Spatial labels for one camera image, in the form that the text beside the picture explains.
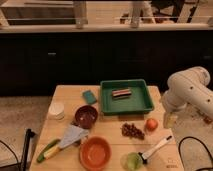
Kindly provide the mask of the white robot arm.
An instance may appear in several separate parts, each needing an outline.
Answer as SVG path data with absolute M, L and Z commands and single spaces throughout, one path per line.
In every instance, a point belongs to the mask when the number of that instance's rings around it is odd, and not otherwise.
M 173 73 L 168 78 L 168 90 L 161 98 L 165 109 L 163 126 L 166 129 L 173 126 L 177 112 L 188 104 L 213 120 L 213 90 L 207 87 L 210 80 L 208 70 L 200 66 Z

